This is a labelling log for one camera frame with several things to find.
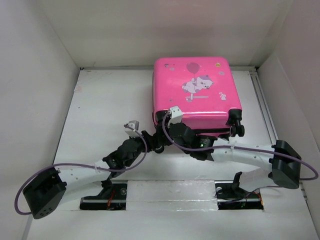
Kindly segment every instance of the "white wall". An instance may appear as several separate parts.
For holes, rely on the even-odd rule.
[[[223,56],[260,66],[293,0],[37,0],[78,67]]]
[[[258,70],[280,139],[320,171],[320,1],[295,0],[273,54]],[[312,173],[302,169],[303,176]],[[320,234],[320,180],[304,182]]]
[[[34,1],[0,1],[0,29],[0,238],[14,240],[15,193],[53,161],[79,70]]]

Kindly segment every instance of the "white table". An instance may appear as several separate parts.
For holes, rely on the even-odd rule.
[[[245,136],[232,141],[271,144],[275,135],[267,127],[269,118],[263,115],[263,99],[257,99],[260,92],[250,72],[234,71],[233,77]],[[128,138],[123,124],[130,120],[138,120],[140,130],[152,134],[151,99],[152,69],[82,70],[54,162],[92,163],[105,157]],[[236,172],[253,169],[241,163],[198,161],[170,146],[162,154],[148,154],[139,167],[116,178],[130,180],[128,199],[133,201],[126,211],[81,211],[79,201],[72,201],[33,220],[27,239],[318,239],[300,189],[262,189],[264,210],[217,210],[216,201],[208,201],[213,192],[196,194],[214,190],[214,180],[232,180]],[[152,204],[139,200],[148,190],[155,193]],[[205,204],[189,204],[202,199]]]

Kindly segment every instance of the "suitcase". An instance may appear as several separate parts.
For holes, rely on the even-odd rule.
[[[242,107],[228,61],[223,57],[166,57],[153,72],[153,121],[178,106],[182,122],[196,134],[242,137]]]

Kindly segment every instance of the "robotic arm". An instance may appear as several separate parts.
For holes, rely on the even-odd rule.
[[[80,167],[69,169],[60,169],[55,165],[47,167],[22,191],[33,217],[41,219],[52,213],[59,204],[84,196],[106,199],[113,189],[112,178],[136,167],[148,152],[160,154],[165,146],[172,144],[197,160],[231,161],[258,167],[250,172],[236,173],[233,180],[235,188],[252,192],[274,184],[288,189],[299,187],[301,161],[297,160],[301,157],[287,142],[277,140],[275,145],[265,146],[231,143],[213,136],[197,135],[181,121],[182,112],[177,106],[166,113],[156,126],[154,135],[146,131],[138,133],[139,122],[131,121],[125,125],[129,139],[96,163],[76,164]],[[141,153],[144,153],[142,160],[130,167]]]

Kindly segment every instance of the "purple cable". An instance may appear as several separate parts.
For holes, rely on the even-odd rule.
[[[33,174],[31,177],[29,177],[24,184],[22,184],[22,186],[19,188],[18,192],[15,195],[14,198],[14,209],[15,211],[20,214],[20,215],[30,215],[31,212],[23,212],[20,211],[19,206],[18,206],[18,200],[19,200],[19,196],[21,194],[21,192],[23,191],[23,189],[26,187],[26,185],[32,180],[34,179],[36,176],[38,176],[39,174],[43,173],[44,171],[51,169],[51,168],[55,168],[55,167],[60,167],[60,166],[73,166],[73,167],[83,167],[83,168],[88,168],[88,169],[98,169],[101,171],[107,171],[107,172],[117,172],[117,173],[123,173],[126,171],[129,171],[131,169],[136,168],[137,166],[139,166],[143,160],[146,158],[147,155],[147,151],[148,151],[148,145],[146,143],[146,140],[144,139],[144,137],[136,130],[134,130],[132,127],[128,126],[128,125],[124,125],[125,128],[130,129],[132,131],[134,131],[143,141],[144,144],[144,154],[141,158],[141,160],[134,166],[128,167],[126,169],[108,169],[108,168],[104,168],[104,167],[100,167],[100,166],[93,166],[93,165],[88,165],[88,164],[82,164],[82,163],[57,163],[57,164],[52,164],[50,166],[47,166],[39,171],[37,171],[35,174]]]
[[[169,136],[169,134],[167,133],[167,130],[166,130],[165,121],[166,121],[166,119],[167,119],[167,117],[168,117],[168,115],[170,113],[171,112],[168,111],[164,115],[164,118],[163,118],[163,121],[162,121],[162,130],[164,132],[164,135],[168,138],[168,140],[173,145],[175,145],[176,147],[178,147],[181,150],[185,150],[185,151],[189,151],[189,152],[202,152],[202,151],[208,151],[208,150],[214,150],[214,149],[230,149],[230,148],[234,147],[234,149],[243,150],[243,151],[272,154],[272,155],[277,155],[277,156],[284,157],[284,158],[290,159],[292,161],[298,162],[298,163],[306,166],[307,168],[309,168],[314,173],[313,177],[303,177],[303,178],[300,178],[300,180],[311,181],[311,180],[316,180],[319,177],[319,173],[317,172],[317,170],[314,169],[310,164],[306,163],[305,161],[301,161],[300,159],[298,159],[296,157],[293,157],[293,156],[290,156],[290,155],[286,155],[286,154],[283,154],[283,153],[280,153],[280,152],[274,152],[274,151],[269,151],[269,150],[264,150],[264,149],[256,149],[256,148],[250,148],[250,147],[242,147],[242,146],[230,146],[230,145],[210,146],[210,147],[204,147],[204,148],[187,148],[187,147],[184,147],[184,146],[180,146],[179,144],[175,143],[171,139],[171,137]]]

